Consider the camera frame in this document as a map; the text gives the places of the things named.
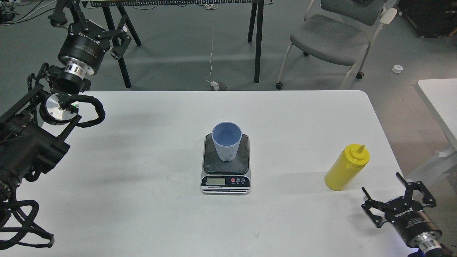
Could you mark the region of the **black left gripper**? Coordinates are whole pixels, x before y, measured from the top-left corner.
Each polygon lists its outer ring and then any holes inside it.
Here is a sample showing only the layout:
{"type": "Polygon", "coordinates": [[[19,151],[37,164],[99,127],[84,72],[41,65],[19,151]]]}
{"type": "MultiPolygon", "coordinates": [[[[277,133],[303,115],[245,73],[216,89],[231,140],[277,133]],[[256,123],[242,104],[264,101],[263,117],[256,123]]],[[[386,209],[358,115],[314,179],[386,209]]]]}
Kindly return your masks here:
{"type": "Polygon", "coordinates": [[[87,21],[80,3],[80,0],[57,0],[49,19],[51,26],[67,30],[67,37],[58,54],[59,61],[67,65],[70,60],[79,60],[89,68],[88,74],[94,75],[99,71],[105,52],[119,60],[124,56],[132,38],[124,25],[107,31],[104,27],[87,21]],[[70,10],[74,20],[68,26],[64,8],[70,10]]]}

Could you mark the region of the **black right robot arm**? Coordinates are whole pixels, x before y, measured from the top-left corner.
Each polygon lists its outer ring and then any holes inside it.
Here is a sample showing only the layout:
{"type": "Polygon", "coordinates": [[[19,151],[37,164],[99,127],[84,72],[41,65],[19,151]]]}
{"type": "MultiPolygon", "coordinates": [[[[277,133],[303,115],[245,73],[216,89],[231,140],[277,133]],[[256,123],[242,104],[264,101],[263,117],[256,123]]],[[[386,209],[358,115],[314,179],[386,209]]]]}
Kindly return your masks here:
{"type": "Polygon", "coordinates": [[[366,199],[361,208],[377,228],[391,223],[407,247],[418,249],[410,257],[452,257],[453,252],[439,242],[443,232],[424,211],[436,207],[433,195],[422,181],[407,182],[398,172],[396,176],[405,186],[403,196],[383,203],[362,187],[366,199]]]}

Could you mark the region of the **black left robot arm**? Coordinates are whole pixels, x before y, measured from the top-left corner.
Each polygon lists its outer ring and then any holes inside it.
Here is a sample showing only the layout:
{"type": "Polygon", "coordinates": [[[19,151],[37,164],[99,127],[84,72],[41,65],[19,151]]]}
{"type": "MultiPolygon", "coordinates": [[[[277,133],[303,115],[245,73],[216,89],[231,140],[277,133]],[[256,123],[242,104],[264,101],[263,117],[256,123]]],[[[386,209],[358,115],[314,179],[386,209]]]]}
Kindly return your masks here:
{"type": "Polygon", "coordinates": [[[103,104],[82,93],[90,89],[87,75],[98,72],[109,52],[119,61],[126,87],[130,87],[123,56],[132,39],[141,42],[121,2],[121,19],[114,27],[108,5],[103,6],[108,29],[85,18],[79,0],[58,0],[51,25],[67,30],[58,59],[63,67],[44,63],[27,79],[28,94],[1,116],[1,250],[15,245],[52,247],[53,234],[35,223],[39,204],[19,201],[22,180],[34,182],[55,168],[67,154],[65,142],[75,127],[93,127],[105,119],[103,104]]]}

